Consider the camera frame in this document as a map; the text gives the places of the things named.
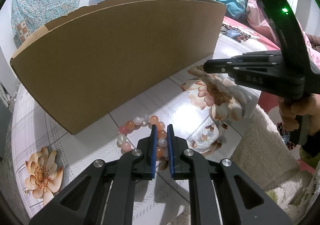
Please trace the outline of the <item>person's right hand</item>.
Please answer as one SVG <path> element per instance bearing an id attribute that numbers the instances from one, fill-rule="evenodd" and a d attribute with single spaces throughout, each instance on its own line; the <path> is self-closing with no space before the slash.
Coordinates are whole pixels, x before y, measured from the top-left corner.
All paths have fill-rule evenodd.
<path id="1" fill-rule="evenodd" d="M 296 120 L 297 116 L 310 116 L 309 135 L 314 135 L 319 131 L 319 94 L 313 94 L 308 99 L 301 102 L 287 105 L 285 99 L 278 97 L 279 113 L 283 127 L 287 131 L 293 131 L 299 128 Z"/>

